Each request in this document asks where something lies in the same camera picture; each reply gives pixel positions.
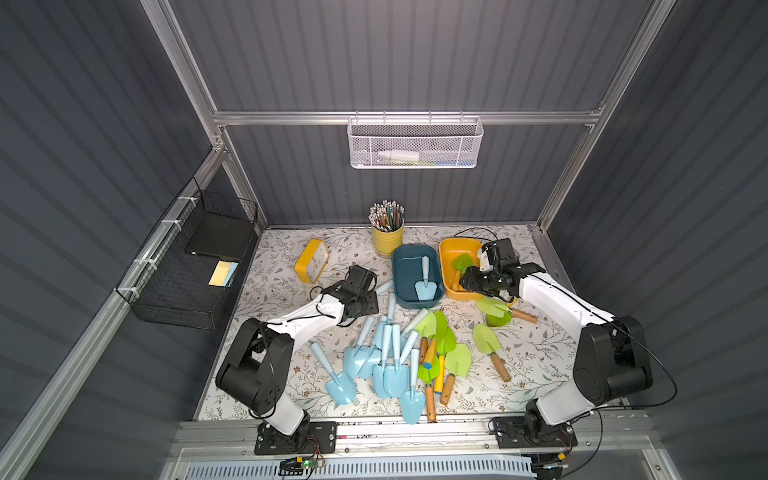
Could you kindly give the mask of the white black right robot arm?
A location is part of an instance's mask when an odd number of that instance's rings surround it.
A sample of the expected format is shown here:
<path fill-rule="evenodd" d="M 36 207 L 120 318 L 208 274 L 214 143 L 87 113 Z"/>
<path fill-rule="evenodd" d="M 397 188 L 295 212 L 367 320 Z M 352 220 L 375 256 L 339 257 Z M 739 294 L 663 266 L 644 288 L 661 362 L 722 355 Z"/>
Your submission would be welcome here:
<path fill-rule="evenodd" d="M 536 263 L 522 263 L 509 239 L 478 251 L 479 264 L 459 280 L 464 289 L 505 302 L 516 297 L 533 304 L 576 342 L 571 379 L 530 401 L 524 414 L 531 436 L 564 427 L 609 401 L 649 389 L 650 352 L 642 326 L 581 299 Z"/>

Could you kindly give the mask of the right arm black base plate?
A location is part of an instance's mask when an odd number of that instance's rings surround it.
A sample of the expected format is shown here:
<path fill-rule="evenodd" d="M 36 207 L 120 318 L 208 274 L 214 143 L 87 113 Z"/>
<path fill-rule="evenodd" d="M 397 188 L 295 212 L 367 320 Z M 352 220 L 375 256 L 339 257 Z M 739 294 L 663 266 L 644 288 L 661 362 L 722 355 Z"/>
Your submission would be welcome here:
<path fill-rule="evenodd" d="M 567 423 L 551 426 L 538 418 L 525 416 L 493 417 L 488 423 L 490 433 L 500 449 L 561 448 L 570 450 L 578 445 L 573 428 Z"/>

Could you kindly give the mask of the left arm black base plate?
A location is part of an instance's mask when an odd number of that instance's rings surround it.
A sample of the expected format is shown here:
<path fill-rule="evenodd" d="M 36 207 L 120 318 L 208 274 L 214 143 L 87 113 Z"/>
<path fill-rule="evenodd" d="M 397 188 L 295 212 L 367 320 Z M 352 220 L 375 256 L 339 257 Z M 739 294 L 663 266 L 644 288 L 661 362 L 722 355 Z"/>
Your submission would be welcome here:
<path fill-rule="evenodd" d="M 334 453 L 338 423 L 334 421 L 303 421 L 291 435 L 283 434 L 268 423 L 258 426 L 254 454 L 309 455 Z"/>

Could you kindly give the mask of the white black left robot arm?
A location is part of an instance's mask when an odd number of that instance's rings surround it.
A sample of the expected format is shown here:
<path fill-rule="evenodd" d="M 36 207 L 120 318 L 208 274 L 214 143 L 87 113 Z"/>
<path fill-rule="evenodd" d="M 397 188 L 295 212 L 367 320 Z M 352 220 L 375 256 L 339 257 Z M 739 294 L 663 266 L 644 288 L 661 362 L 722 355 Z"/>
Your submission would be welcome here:
<path fill-rule="evenodd" d="M 277 433 L 290 437 L 309 423 L 309 414 L 286 392 L 290 364 L 305 344 L 327 367 L 338 391 L 352 395 L 355 382 L 334 372 L 315 338 L 332 327 L 348 327 L 354 319 L 378 312 L 377 275 L 351 266 L 345 277 L 323 288 L 296 310 L 266 321 L 245 320 L 215 375 L 215 385 Z"/>

